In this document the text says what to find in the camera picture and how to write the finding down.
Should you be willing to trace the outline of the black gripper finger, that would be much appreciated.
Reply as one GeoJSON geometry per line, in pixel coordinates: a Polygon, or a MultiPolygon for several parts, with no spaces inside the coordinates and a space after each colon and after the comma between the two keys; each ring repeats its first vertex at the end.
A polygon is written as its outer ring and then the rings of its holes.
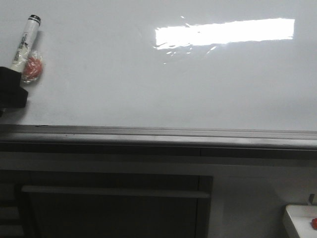
{"type": "Polygon", "coordinates": [[[26,106],[28,91],[20,86],[21,73],[7,67],[0,67],[0,116],[5,109],[26,106]]]}

